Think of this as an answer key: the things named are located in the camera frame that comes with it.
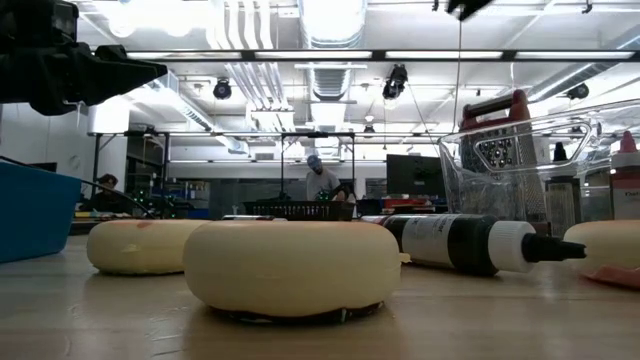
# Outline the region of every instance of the ceiling light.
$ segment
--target ceiling light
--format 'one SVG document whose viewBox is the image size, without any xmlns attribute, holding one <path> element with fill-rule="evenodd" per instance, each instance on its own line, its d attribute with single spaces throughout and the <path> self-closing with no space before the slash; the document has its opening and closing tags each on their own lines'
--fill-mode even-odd
<svg viewBox="0 0 640 360">
<path fill-rule="evenodd" d="M 227 164 L 235 164 L 235 163 L 249 163 L 253 160 L 213 160 L 214 163 L 227 163 Z"/>
<path fill-rule="evenodd" d="M 368 59 L 371 51 L 257 51 L 256 59 L 305 59 L 309 61 L 324 59 Z"/>
<path fill-rule="evenodd" d="M 281 134 L 277 132 L 245 132 L 245 133 L 222 133 L 224 136 L 237 136 L 237 137 L 280 137 Z"/>
<path fill-rule="evenodd" d="M 209 137 L 211 133 L 208 132 L 177 132 L 177 133 L 169 133 L 170 136 L 174 137 Z"/>
<path fill-rule="evenodd" d="M 169 160 L 170 163 L 175 164 L 202 164 L 208 163 L 208 160 Z"/>
<path fill-rule="evenodd" d="M 516 59 L 594 59 L 618 60 L 633 56 L 633 51 L 519 51 Z"/>
<path fill-rule="evenodd" d="M 238 60 L 242 55 L 237 51 L 131 51 L 127 57 L 135 60 L 194 61 L 208 59 Z"/>
<path fill-rule="evenodd" d="M 298 70 L 350 70 L 350 69 L 366 69 L 366 64 L 295 64 L 293 65 Z"/>
<path fill-rule="evenodd" d="M 387 59 L 498 59 L 502 51 L 387 51 Z"/>
</svg>

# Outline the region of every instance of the blue container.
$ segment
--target blue container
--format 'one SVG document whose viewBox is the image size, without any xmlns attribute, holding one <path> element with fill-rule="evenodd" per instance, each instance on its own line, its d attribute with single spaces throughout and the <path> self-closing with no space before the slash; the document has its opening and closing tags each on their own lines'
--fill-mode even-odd
<svg viewBox="0 0 640 360">
<path fill-rule="evenodd" d="M 64 249 L 80 180 L 0 163 L 0 263 Z"/>
</svg>

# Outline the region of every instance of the black bottle label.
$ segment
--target black bottle label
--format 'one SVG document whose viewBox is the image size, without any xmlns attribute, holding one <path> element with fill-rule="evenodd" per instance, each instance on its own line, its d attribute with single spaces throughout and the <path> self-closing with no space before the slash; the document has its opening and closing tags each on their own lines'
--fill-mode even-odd
<svg viewBox="0 0 640 360">
<path fill-rule="evenodd" d="M 426 215 L 407 219 L 402 231 L 403 252 L 417 264 L 453 268 L 448 238 L 451 225 L 459 216 Z"/>
</svg>

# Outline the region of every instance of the round cheese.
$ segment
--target round cheese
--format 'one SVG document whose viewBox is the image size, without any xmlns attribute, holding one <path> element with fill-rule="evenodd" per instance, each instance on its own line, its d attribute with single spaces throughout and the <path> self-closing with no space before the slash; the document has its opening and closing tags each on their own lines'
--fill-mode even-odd
<svg viewBox="0 0 640 360">
<path fill-rule="evenodd" d="M 582 275 L 598 281 L 640 288 L 640 220 L 578 224 L 565 241 L 584 244 L 586 259 L 571 260 Z"/>
<path fill-rule="evenodd" d="M 185 245 L 185 277 L 213 308 L 306 317 L 381 303 L 400 280 L 398 245 L 367 223 L 221 221 Z"/>
<path fill-rule="evenodd" d="M 116 220 L 89 233 L 87 256 L 100 271 L 119 274 L 182 272 L 182 251 L 201 220 Z"/>
</svg>

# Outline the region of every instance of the person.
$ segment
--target person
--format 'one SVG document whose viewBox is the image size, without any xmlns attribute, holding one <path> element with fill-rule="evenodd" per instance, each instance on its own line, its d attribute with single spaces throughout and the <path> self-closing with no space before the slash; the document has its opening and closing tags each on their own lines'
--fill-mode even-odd
<svg viewBox="0 0 640 360">
<path fill-rule="evenodd" d="M 98 184 L 114 189 L 118 184 L 118 178 L 111 174 L 104 174 L 98 179 Z M 127 201 L 118 194 L 102 190 L 91 197 L 91 199 L 81 207 L 82 211 L 99 211 L 112 213 L 128 213 L 130 212 Z"/>
<path fill-rule="evenodd" d="M 340 186 L 340 180 L 331 170 L 322 166 L 322 160 L 317 155 L 307 158 L 307 165 L 311 171 L 307 174 L 307 200 L 314 201 L 328 196 L 333 189 Z"/>
</svg>

